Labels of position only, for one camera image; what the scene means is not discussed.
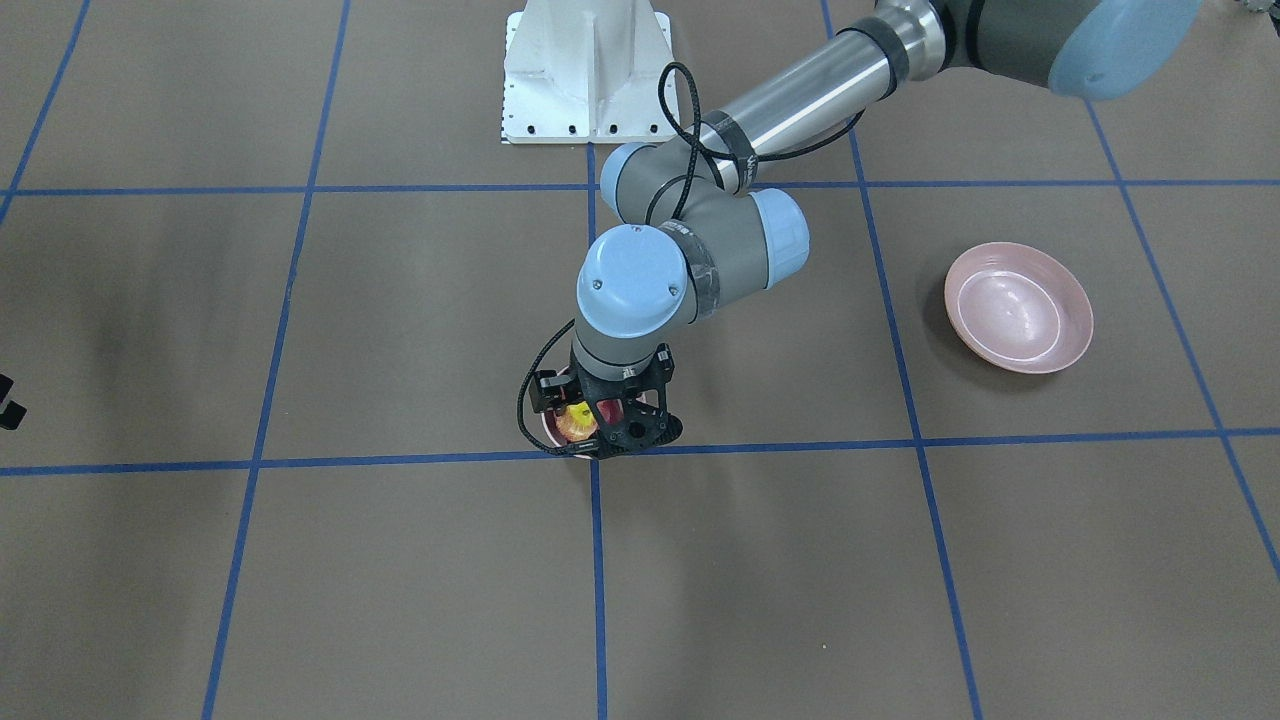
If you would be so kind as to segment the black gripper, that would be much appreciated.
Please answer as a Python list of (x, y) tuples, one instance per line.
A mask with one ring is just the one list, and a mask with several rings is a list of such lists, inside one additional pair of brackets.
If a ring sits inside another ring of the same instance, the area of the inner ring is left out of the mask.
[(649, 359), (616, 366), (575, 345), (570, 366), (577, 395), (596, 419), (590, 456), (598, 460), (635, 454), (675, 442), (682, 421), (671, 413), (667, 384), (675, 374), (675, 356), (659, 345)]

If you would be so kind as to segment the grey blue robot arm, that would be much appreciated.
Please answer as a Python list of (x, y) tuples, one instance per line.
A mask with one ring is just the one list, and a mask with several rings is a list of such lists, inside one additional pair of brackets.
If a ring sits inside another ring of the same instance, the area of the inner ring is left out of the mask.
[(556, 456), (608, 459), (675, 442), (667, 337), (799, 272), (810, 236), (768, 165), (842, 140), (873, 104), (954, 67), (1065, 97), (1103, 101), (1144, 83), (1176, 51), (1197, 1), (878, 1), (814, 53), (663, 143), (605, 160), (602, 197), (620, 224), (589, 246), (576, 279), (568, 365), (532, 364), (521, 391), (556, 432)]

